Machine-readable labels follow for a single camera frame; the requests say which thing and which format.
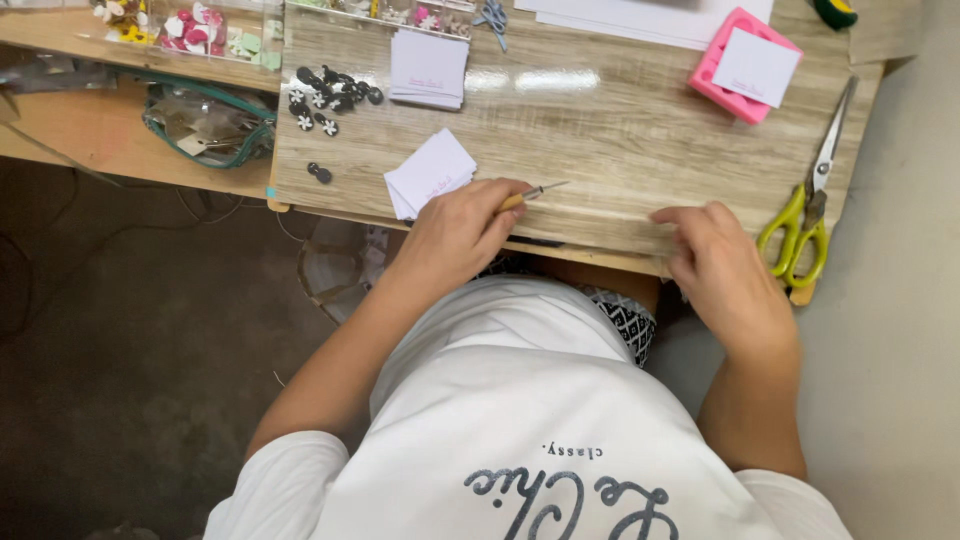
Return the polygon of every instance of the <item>white t-shirt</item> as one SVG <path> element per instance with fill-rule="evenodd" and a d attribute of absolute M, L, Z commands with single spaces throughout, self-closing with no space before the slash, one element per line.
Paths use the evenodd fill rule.
<path fill-rule="evenodd" d="M 204 540 L 849 540 L 815 489 L 732 473 L 606 316 L 565 285 L 494 277 L 390 356 L 353 458 L 292 433 L 244 466 Z"/>

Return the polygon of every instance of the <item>pink silicone mold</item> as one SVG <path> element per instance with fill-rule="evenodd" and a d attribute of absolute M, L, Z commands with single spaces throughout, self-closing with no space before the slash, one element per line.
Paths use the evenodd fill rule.
<path fill-rule="evenodd" d="M 733 33 L 734 28 L 739 28 L 754 36 L 763 37 L 777 45 L 797 51 L 800 53 L 800 60 L 804 58 L 804 51 L 800 50 L 786 37 L 778 34 L 774 29 L 760 22 L 758 18 L 749 14 L 743 8 L 733 10 L 727 20 L 724 21 L 717 35 L 710 42 L 700 65 L 693 71 L 693 75 L 690 76 L 687 83 L 720 104 L 724 109 L 735 114 L 737 118 L 753 126 L 759 124 L 767 116 L 770 106 L 726 88 L 721 88 L 712 82 L 713 72 L 720 64 L 723 50 L 727 47 L 727 41 L 730 40 L 730 34 Z"/>

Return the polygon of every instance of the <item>blue ribbon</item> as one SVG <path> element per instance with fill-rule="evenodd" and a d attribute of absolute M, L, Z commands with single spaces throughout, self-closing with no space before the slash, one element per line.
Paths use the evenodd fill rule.
<path fill-rule="evenodd" d="M 507 40 L 503 38 L 504 33 L 507 32 L 507 14 L 503 12 L 503 4 L 487 0 L 487 4 L 480 9 L 480 14 L 483 16 L 473 19 L 473 26 L 485 22 L 490 24 L 497 40 L 500 41 L 500 48 L 503 52 L 507 52 Z"/>

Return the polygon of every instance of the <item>patterned shorts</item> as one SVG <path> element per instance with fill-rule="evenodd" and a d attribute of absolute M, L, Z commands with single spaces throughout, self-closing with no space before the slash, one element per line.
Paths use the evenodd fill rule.
<path fill-rule="evenodd" d="M 497 257 L 474 279 L 502 274 L 538 275 L 523 267 L 522 257 Z M 657 321 L 653 314 L 646 307 L 641 306 L 640 302 L 622 294 L 592 285 L 575 285 L 575 287 L 610 318 L 627 344 L 627 348 L 634 355 L 634 364 L 643 369 L 650 355 L 650 344 L 657 331 Z"/>

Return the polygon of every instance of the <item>hand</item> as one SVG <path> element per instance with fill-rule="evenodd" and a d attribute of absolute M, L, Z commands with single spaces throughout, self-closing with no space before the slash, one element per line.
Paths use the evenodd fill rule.
<path fill-rule="evenodd" d="M 656 223 L 677 225 L 670 273 L 731 359 L 801 354 L 793 311 L 753 240 L 726 206 L 669 208 Z"/>
<path fill-rule="evenodd" d="M 481 180 L 431 199 L 384 280 L 437 302 L 493 260 L 527 207 L 493 213 L 511 195 L 531 188 L 505 178 Z"/>

